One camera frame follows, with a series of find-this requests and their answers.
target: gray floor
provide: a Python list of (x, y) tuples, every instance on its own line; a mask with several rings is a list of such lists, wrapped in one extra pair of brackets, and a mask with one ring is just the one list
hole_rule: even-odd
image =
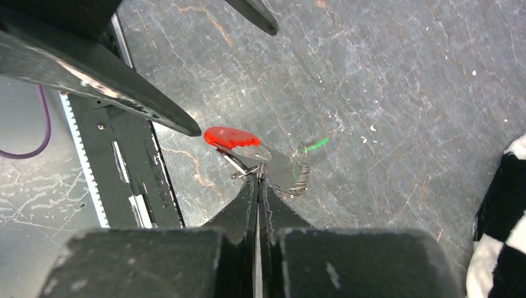
[[(313, 225), (423, 229), (463, 282), (472, 216), (526, 130), (524, 2), (266, 3), (274, 38), (223, 1), (127, 0), (120, 16), (138, 72), (203, 128), (247, 130), (288, 155), (331, 137), (290, 202)], [(159, 137), (200, 225), (239, 181), (201, 138)]]
[[(0, 76), (0, 149), (37, 148), (44, 135), (35, 86)], [(56, 91), (46, 92), (52, 131), (35, 158), (0, 158), (0, 298), (36, 297), (61, 246), (99, 222)]]

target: gray table surface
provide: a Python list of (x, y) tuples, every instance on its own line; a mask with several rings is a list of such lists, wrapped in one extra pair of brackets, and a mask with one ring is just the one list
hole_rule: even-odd
[[(290, 200), (314, 226), (425, 230), (463, 283), (473, 215), (526, 130), (524, 2), (265, 3), (276, 37), (223, 1), (119, 11), (138, 72), (204, 129), (247, 130), (288, 155), (331, 137)], [(186, 222), (200, 225), (240, 181), (202, 138), (158, 134)]]
[[(0, 148), (35, 150), (44, 136), (35, 86), (0, 76)], [(77, 230), (98, 227), (81, 165), (56, 91), (47, 149), (29, 160), (0, 158), (0, 298), (36, 297)]]

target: metal spring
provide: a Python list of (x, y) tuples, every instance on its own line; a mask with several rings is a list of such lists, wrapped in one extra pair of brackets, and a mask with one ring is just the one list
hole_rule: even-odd
[(300, 196), (303, 194), (304, 191), (307, 190), (307, 182), (309, 180), (309, 174), (311, 173), (311, 169), (306, 163), (300, 164), (300, 172), (298, 174), (298, 177), (296, 178), (296, 182), (294, 183), (294, 187), (292, 188), (286, 188), (281, 189), (277, 187), (276, 191), (278, 195), (280, 195), (282, 198), (287, 197), (295, 197)]

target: purple cable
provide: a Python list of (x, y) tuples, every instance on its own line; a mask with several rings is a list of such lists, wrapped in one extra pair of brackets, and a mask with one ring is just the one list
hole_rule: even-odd
[(24, 153), (24, 154), (14, 154), (14, 153), (9, 153), (9, 152), (0, 150), (0, 157), (9, 158), (12, 160), (26, 160), (27, 158), (35, 157), (41, 154), (41, 152), (44, 151), (44, 149), (46, 149), (46, 147), (48, 146), (49, 140), (51, 138), (51, 120), (49, 117), (48, 105), (46, 103), (46, 95), (44, 95), (44, 90), (42, 86), (40, 85), (37, 86), (37, 93), (38, 93), (38, 100), (40, 101), (40, 105), (42, 106), (42, 112), (44, 114), (44, 121), (46, 125), (45, 126), (45, 130), (46, 130), (45, 136), (44, 136), (44, 140), (42, 141), (42, 144), (40, 144), (40, 146), (38, 146), (38, 148), (35, 149), (35, 151)]

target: purple wire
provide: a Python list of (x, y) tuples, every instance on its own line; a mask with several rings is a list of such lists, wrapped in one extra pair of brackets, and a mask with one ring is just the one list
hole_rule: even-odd
[(40, 101), (40, 105), (42, 106), (42, 112), (44, 114), (45, 122), (45, 135), (42, 144), (40, 144), (40, 146), (38, 146), (38, 148), (35, 149), (35, 151), (24, 154), (14, 154), (0, 150), (0, 157), (9, 158), (12, 160), (26, 160), (27, 158), (35, 157), (41, 154), (41, 152), (44, 151), (44, 149), (46, 149), (46, 147), (48, 146), (49, 140), (51, 138), (51, 120), (49, 117), (48, 105), (46, 103), (46, 95), (44, 95), (44, 89), (42, 88), (42, 86), (37, 86), (37, 93), (38, 100)]

